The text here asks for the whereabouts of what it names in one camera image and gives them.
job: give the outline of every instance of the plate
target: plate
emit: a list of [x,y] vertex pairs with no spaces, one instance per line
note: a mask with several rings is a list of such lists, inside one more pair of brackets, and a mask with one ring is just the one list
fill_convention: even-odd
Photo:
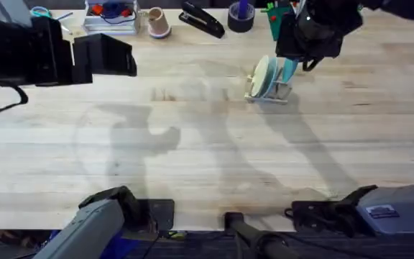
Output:
[[298,61],[289,60],[288,58],[284,61],[284,68],[282,72],[282,82],[287,83],[292,78],[298,66]]
[[252,78],[252,90],[250,92],[250,95],[253,97],[259,97],[259,93],[261,92],[263,88],[263,82],[265,81],[265,78],[267,77],[267,67],[269,63],[270,57],[267,55],[264,55],[261,60],[259,60],[257,67],[255,68],[255,71],[253,73]]
[[277,58],[271,58],[267,66],[267,75],[263,82],[263,86],[266,86],[266,87],[262,88],[262,92],[264,93],[261,96],[266,97],[266,95],[268,95],[271,92],[274,86],[274,82],[276,81],[276,78],[277,78]]

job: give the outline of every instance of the wooden table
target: wooden table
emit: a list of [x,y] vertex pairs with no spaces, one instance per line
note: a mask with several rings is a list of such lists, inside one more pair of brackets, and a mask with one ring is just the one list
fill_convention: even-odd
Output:
[[[363,11],[341,56],[298,69],[286,106],[248,104],[244,83],[275,43],[264,14],[216,39],[167,10],[172,35],[118,37],[136,78],[27,87],[0,114],[0,229],[62,228],[89,194],[120,185],[174,199],[175,229],[218,230],[227,211],[262,229],[298,199],[341,199],[359,186],[414,183],[414,22]],[[79,14],[65,20],[80,35]],[[17,100],[0,88],[0,105]]]

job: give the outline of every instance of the white plate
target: white plate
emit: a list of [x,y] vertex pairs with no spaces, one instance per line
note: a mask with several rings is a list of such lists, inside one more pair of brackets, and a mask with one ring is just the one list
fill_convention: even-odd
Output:
[[253,97],[258,97],[259,93],[262,90],[263,82],[265,81],[267,74],[267,67],[270,61],[270,57],[264,55],[261,60],[259,60],[257,67],[252,78],[252,90],[250,95]]

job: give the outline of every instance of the blue pen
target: blue pen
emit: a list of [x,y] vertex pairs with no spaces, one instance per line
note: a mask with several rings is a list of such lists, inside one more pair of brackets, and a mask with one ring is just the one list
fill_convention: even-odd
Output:
[[240,0],[239,1],[239,11],[237,12],[237,18],[246,19],[248,8],[249,8],[248,0]]
[[69,12],[69,13],[67,13],[67,14],[64,14],[64,15],[62,15],[61,17],[56,18],[56,20],[57,20],[57,21],[60,21],[61,19],[64,19],[64,18],[69,17],[69,16],[71,16],[71,15],[73,15],[73,12]]

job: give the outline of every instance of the label sticker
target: label sticker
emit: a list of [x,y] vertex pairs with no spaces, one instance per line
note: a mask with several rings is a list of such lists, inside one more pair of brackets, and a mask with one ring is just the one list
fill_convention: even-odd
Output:
[[389,204],[365,208],[373,219],[399,217],[399,214]]

